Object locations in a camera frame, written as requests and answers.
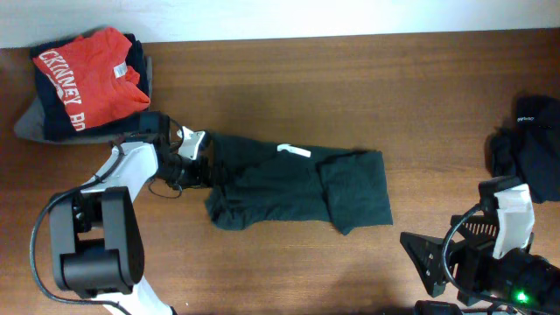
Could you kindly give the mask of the dark green t-shirt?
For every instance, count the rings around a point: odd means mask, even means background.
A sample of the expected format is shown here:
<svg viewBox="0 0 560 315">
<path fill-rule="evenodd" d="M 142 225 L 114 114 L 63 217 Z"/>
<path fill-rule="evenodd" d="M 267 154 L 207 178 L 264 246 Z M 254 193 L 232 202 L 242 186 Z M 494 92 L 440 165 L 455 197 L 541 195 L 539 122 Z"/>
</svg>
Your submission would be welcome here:
<svg viewBox="0 0 560 315">
<path fill-rule="evenodd" d="M 383 155 L 213 135 L 211 222 L 240 231 L 264 221 L 325 221 L 339 233 L 393 222 Z"/>
</svg>

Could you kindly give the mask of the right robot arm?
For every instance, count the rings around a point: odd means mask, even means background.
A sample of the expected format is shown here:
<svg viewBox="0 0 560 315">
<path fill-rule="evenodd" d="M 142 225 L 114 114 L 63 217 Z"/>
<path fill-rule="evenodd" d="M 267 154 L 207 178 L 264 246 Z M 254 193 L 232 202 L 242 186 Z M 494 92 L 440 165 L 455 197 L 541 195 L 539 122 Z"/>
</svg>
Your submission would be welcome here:
<svg viewBox="0 0 560 315">
<path fill-rule="evenodd" d="M 479 183 L 479 202 L 454 215 L 442 238 L 403 232 L 400 243 L 426 292 L 454 286 L 465 306 L 488 302 L 487 313 L 559 312 L 559 269 L 530 252 L 535 213 L 528 184 L 516 176 Z"/>
</svg>

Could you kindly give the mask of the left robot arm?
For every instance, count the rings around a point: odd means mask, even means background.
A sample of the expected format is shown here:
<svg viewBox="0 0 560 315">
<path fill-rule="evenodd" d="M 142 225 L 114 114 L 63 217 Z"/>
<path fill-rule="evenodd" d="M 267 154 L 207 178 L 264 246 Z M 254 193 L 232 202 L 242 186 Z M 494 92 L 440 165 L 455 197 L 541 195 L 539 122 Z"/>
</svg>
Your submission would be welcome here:
<svg viewBox="0 0 560 315">
<path fill-rule="evenodd" d="M 114 139 L 111 155 L 82 185 L 52 196 L 39 218 L 49 221 L 52 275 L 69 305 L 102 305 L 112 314 L 173 314 L 144 276 L 144 245 L 133 202 L 163 180 L 172 190 L 208 187 L 203 150 L 210 136 L 161 112 L 142 113 L 137 130 Z"/>
</svg>

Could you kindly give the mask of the black garment pile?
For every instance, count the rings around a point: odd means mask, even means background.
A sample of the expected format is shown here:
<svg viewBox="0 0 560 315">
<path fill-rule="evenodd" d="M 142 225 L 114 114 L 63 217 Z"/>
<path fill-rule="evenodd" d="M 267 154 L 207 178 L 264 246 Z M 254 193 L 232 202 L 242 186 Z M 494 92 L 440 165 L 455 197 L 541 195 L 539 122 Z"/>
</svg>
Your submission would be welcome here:
<svg viewBox="0 0 560 315">
<path fill-rule="evenodd" d="M 515 100 L 512 120 L 489 140 L 492 176 L 516 176 L 535 203 L 559 201 L 559 100 L 533 94 Z"/>
</svg>

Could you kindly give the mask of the folded red printed t-shirt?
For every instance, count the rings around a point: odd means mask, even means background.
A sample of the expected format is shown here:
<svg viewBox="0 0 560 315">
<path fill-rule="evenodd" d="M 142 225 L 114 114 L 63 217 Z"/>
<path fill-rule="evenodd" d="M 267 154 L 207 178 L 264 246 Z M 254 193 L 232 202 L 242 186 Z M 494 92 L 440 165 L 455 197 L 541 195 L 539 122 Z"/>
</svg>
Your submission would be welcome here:
<svg viewBox="0 0 560 315">
<path fill-rule="evenodd" d="M 47 48 L 31 58 L 54 88 L 64 124 L 82 132 L 145 110 L 151 99 L 126 62 L 132 42 L 108 27 Z"/>
</svg>

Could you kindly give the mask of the folded navy blue garment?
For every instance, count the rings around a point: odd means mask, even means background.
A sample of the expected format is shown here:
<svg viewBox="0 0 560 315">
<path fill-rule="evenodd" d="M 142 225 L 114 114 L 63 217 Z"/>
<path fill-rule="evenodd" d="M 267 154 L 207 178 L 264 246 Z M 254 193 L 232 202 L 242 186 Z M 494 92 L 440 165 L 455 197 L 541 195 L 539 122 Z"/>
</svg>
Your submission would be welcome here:
<svg viewBox="0 0 560 315">
<path fill-rule="evenodd" d="M 125 60 L 126 64 L 140 74 L 140 79 L 136 86 L 143 93 L 150 96 L 152 72 L 151 66 L 148 65 L 148 58 L 144 55 L 142 43 L 132 33 L 125 33 L 124 36 L 131 43 L 131 48 Z M 57 96 L 56 87 L 37 66 L 33 67 L 35 87 L 38 99 L 41 102 L 39 108 L 45 113 L 45 117 L 42 119 L 42 131 L 45 140 L 60 142 L 78 136 L 107 136 L 135 131 L 138 128 L 139 115 L 130 115 L 119 121 L 110 122 L 99 127 L 76 131 L 70 122 L 62 101 Z"/>
</svg>

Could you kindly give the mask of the folded grey garment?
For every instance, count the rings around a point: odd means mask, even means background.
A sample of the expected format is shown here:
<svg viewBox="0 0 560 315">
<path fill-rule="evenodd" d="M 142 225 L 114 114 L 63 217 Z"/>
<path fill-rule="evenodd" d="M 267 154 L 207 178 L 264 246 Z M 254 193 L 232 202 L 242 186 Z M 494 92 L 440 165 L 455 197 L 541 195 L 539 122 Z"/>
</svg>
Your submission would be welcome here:
<svg viewBox="0 0 560 315">
<path fill-rule="evenodd" d="M 32 101 L 31 106 L 24 112 L 23 116 L 16 122 L 14 131 L 18 137 L 46 144 L 97 144 L 108 142 L 129 132 L 111 134 L 107 136 L 75 136 L 60 142 L 45 140 L 42 127 L 42 119 L 45 113 L 39 108 L 41 102 L 38 97 Z"/>
</svg>

